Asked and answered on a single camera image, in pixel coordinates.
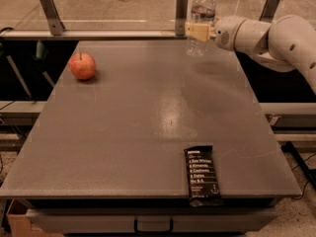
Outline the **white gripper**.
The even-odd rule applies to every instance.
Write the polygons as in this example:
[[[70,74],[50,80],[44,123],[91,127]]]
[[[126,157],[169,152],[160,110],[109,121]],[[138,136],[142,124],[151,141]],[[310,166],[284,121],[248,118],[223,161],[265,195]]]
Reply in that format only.
[[[227,16],[220,18],[214,26],[205,23],[185,23],[187,37],[200,41],[215,39],[215,44],[222,49],[233,51],[239,28],[246,21],[244,17]]]

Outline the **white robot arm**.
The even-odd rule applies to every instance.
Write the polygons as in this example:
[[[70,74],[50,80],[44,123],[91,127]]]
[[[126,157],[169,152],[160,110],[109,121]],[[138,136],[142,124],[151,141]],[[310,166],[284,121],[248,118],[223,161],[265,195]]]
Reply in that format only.
[[[186,22],[185,31],[196,40],[214,40],[221,49],[244,53],[271,70],[297,69],[316,93],[316,30],[299,16],[271,23],[227,16],[214,25]]]

